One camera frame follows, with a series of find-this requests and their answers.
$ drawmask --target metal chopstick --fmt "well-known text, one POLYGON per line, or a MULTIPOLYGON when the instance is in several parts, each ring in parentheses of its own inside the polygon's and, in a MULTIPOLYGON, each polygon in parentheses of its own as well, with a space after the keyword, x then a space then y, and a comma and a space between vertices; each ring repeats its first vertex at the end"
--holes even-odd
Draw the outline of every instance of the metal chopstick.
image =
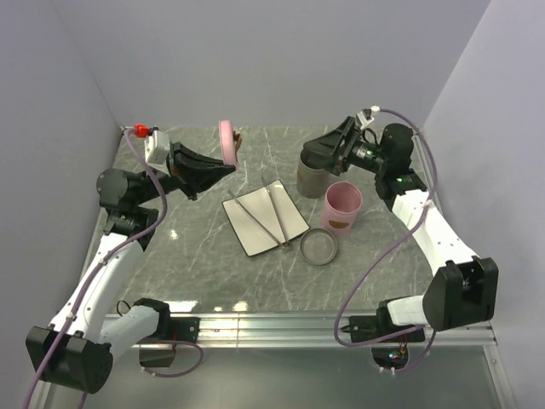
POLYGON ((254 217, 254 215, 252 215, 250 211, 244 207, 242 203, 240 203, 240 200, 237 199, 237 196, 235 195, 235 193, 231 192, 231 190, 227 190, 227 192, 231 195, 232 199, 240 207, 240 209, 242 209, 243 212, 246 213, 246 215, 248 215, 254 222, 256 222, 265 231, 265 233, 267 233, 269 237, 274 240, 274 242, 278 246, 282 245, 282 243, 280 243, 280 241, 276 237, 274 237, 274 235, 271 232, 269 232, 268 229, 265 226, 263 226, 263 224, 259 220, 257 220, 254 217))
POLYGON ((265 177, 263 175, 261 175, 261 181, 263 182, 263 186, 267 190, 269 199, 271 200, 271 203, 272 203, 272 208, 274 209, 274 214, 276 215, 276 220, 278 221, 278 224, 280 225, 280 230, 282 230, 282 235, 284 236, 284 245, 290 246, 288 235, 286 234, 284 224, 282 223, 282 219, 280 218, 280 214, 278 213, 278 208, 276 207, 276 203, 274 202, 273 193, 271 192, 271 189, 269 188, 269 186, 265 183, 265 177))

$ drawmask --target white wall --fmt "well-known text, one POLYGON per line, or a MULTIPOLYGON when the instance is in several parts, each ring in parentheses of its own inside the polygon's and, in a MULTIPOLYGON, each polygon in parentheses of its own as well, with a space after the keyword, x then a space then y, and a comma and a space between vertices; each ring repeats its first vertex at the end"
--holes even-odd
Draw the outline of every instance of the white wall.
POLYGON ((544 15, 491 2, 425 127, 445 214, 500 267, 492 324, 521 409, 545 402, 544 15))
POLYGON ((0 55, 0 406, 16 408, 26 334, 75 288, 119 131, 49 2, 0 2, 0 55))
POLYGON ((423 122, 489 0, 52 0, 120 124, 423 122))

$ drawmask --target gray marble surface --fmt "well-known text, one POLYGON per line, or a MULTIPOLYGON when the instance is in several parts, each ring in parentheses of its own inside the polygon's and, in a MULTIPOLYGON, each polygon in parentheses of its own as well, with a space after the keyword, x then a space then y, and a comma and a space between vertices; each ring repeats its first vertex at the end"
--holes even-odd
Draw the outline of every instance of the gray marble surface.
MULTIPOLYGON (((364 196, 359 219, 347 239, 340 240, 336 259, 322 267, 308 264, 296 239, 288 249, 275 249, 249 258, 237 241, 221 206, 227 189, 243 194, 279 178, 311 227, 318 227, 323 199, 305 199, 295 189, 297 159, 304 141, 321 136, 324 127, 239 128, 244 138, 239 152, 240 169, 198 201, 182 192, 169 195, 169 213, 146 254, 126 279, 118 299, 133 302, 150 297, 169 302, 174 311, 283 312, 336 310, 379 252, 404 232, 401 222, 377 198, 373 175, 350 169, 331 182, 355 183, 364 196)), ((220 158, 216 128, 168 130, 172 141, 182 141, 204 155, 220 158)), ((422 162, 413 155, 413 167, 422 174, 422 162)), ((114 167, 140 171, 121 140, 114 167)), ((159 201, 148 203, 159 206, 159 201)), ((105 221, 100 214, 97 228, 105 221)), ((100 234, 92 244, 94 253, 100 234)), ((432 275, 416 242, 411 239, 387 257, 364 282, 350 309, 376 308, 384 299, 423 293, 432 275)))

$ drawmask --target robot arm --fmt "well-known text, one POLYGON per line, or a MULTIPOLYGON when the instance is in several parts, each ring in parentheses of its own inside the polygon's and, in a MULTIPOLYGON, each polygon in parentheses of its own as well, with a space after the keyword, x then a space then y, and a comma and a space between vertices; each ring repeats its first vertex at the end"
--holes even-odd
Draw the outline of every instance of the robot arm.
MULTIPOLYGON (((165 193, 180 189, 189 199, 195 200, 198 193, 236 170, 236 163, 224 164, 224 161, 195 153, 179 142, 171 143, 168 135, 157 129, 148 131, 142 126, 136 129, 137 136, 146 137, 146 163, 156 171, 155 176, 165 193)), ((230 133, 221 136, 222 149, 225 139, 230 143, 232 159, 236 160, 235 142, 239 147, 241 138, 232 132, 232 128, 230 133)), ((118 289, 154 234, 153 231, 146 232, 158 219, 158 211, 141 205, 159 193, 146 172, 137 174, 118 169, 109 169, 99 175, 96 189, 107 219, 95 258, 49 325, 33 327, 26 338, 26 348, 35 370, 46 354, 50 354, 40 376, 43 381, 91 394, 102 388, 114 360, 132 345, 145 337, 172 339, 174 336, 169 305, 147 298, 135 302, 120 319, 103 326, 118 289), (104 261, 106 254, 140 233, 144 235, 126 244, 108 262, 104 261), (90 285, 85 287, 84 283, 89 281, 90 285), (81 296, 79 307, 72 311, 77 306, 76 299, 81 296), (64 333, 67 318, 72 321, 64 333), (52 347, 62 333, 58 346, 52 347)))
POLYGON ((420 296, 385 300, 377 309, 379 330, 388 335, 407 325, 430 325, 436 331, 490 320, 494 314, 498 269, 490 258, 481 259, 452 230, 433 202, 426 185, 410 167, 413 130, 390 124, 380 143, 364 138, 377 109, 348 117, 330 133, 305 143, 312 165, 334 175, 353 165, 375 174, 375 187, 388 209, 414 232, 432 269, 433 280, 420 296))

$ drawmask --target pink cup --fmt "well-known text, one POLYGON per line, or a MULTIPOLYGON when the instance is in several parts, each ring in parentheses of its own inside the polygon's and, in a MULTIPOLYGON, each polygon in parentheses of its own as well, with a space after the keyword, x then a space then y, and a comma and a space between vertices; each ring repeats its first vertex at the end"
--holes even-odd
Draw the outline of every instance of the pink cup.
POLYGON ((332 232, 339 239, 347 237, 363 202, 364 197, 352 183, 333 183, 325 193, 320 227, 332 232))

